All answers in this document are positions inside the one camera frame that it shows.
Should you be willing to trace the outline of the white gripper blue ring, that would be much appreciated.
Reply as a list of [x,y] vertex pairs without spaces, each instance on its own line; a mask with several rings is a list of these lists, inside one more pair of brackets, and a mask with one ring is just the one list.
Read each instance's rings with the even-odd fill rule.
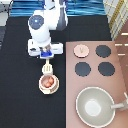
[[40,44],[33,39],[29,39],[27,45],[29,56],[39,57],[40,59],[51,59],[54,58],[56,54],[63,54],[62,43],[52,44],[48,42],[45,45],[43,43]]

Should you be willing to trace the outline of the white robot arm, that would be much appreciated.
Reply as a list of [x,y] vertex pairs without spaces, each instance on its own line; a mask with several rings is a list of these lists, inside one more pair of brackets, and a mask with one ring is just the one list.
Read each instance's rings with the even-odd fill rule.
[[53,44],[50,31],[62,31],[68,24],[64,0],[45,0],[43,10],[35,10],[28,20],[31,39],[28,40],[28,54],[41,59],[53,58],[63,53],[63,44]]

